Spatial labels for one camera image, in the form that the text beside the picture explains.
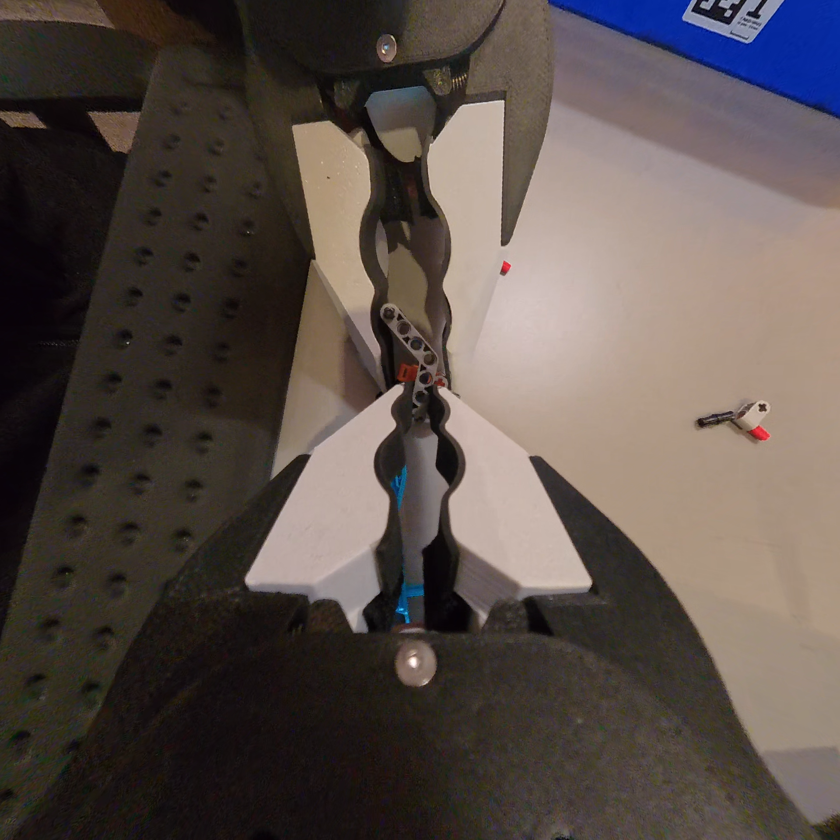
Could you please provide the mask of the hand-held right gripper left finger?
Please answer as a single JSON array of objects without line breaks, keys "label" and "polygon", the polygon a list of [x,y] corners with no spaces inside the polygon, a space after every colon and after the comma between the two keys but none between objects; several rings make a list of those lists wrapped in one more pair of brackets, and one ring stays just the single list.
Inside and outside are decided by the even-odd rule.
[{"label": "hand-held right gripper left finger", "polygon": [[340,604],[352,630],[382,589],[375,548],[385,535],[389,497],[375,453],[396,431],[394,386],[315,449],[245,576],[252,592],[305,595]]}]

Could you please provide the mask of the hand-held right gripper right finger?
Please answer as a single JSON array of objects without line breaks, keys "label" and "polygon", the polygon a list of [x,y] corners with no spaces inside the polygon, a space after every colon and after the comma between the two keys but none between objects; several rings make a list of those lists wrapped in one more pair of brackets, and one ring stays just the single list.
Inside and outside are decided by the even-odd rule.
[{"label": "hand-held right gripper right finger", "polygon": [[437,394],[456,452],[447,500],[455,593],[485,622],[501,601],[588,592],[592,577],[529,453],[450,390]]}]

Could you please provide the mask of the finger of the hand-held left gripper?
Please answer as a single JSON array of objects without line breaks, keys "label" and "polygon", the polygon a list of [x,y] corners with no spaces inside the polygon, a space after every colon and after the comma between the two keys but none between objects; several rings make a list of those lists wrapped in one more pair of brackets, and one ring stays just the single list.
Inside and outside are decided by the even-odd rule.
[{"label": "finger of the hand-held left gripper", "polygon": [[444,350],[457,387],[500,275],[505,102],[460,106],[428,148],[425,185],[444,226]]},{"label": "finger of the hand-held left gripper", "polygon": [[314,265],[364,368],[381,391],[392,384],[382,357],[387,247],[382,225],[385,161],[372,131],[335,122],[292,128],[308,212]]}]

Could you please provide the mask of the grey bent holed beam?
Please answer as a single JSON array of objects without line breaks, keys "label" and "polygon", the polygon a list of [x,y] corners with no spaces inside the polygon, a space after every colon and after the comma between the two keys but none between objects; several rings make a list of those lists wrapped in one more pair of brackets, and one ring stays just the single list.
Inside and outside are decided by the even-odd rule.
[{"label": "grey bent holed beam", "polygon": [[[403,310],[391,302],[384,303],[380,308],[380,318],[391,331],[396,350],[395,381],[400,385],[412,387],[412,417],[415,423],[427,420],[428,408],[431,404],[434,385],[421,385],[426,376],[434,376],[435,371],[445,374],[445,366],[440,355],[433,349],[430,342],[409,321]],[[416,383],[399,382],[396,372],[401,363],[419,364],[421,374]]]}]

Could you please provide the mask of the light blue brick separator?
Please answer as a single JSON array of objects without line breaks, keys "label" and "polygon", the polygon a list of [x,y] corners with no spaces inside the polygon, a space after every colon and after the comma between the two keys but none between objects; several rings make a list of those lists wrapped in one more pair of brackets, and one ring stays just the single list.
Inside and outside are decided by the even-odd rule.
[{"label": "light blue brick separator", "polygon": [[[395,493],[397,510],[400,512],[403,506],[404,494],[407,483],[407,467],[397,474],[391,481],[391,488]],[[407,629],[412,624],[411,601],[424,599],[425,583],[408,583],[406,581],[405,550],[401,549],[401,588],[395,605],[395,623],[397,630]]]}]

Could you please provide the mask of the black dimpled mat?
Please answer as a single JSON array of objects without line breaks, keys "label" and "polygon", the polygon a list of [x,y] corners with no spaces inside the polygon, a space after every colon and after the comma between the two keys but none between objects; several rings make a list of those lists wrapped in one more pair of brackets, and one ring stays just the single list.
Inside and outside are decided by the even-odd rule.
[{"label": "black dimpled mat", "polygon": [[270,478],[308,261],[242,62],[164,49],[2,638],[2,838],[85,739],[169,581]]}]

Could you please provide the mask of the white connector with red axle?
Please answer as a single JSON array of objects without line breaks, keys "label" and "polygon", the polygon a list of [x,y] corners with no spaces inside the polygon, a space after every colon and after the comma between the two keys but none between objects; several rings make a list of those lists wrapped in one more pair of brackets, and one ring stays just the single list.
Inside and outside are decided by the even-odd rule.
[{"label": "white connector with red axle", "polygon": [[765,442],[771,438],[770,432],[764,427],[770,410],[769,402],[758,400],[739,408],[731,421],[746,435],[757,441]]}]

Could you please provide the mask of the blue storage bin with tag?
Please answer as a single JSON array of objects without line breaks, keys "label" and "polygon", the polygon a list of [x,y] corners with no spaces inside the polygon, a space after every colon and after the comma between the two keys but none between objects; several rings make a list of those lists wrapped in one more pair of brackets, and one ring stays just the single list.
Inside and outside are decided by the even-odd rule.
[{"label": "blue storage bin with tag", "polygon": [[814,110],[839,116],[838,1],[551,1]]}]

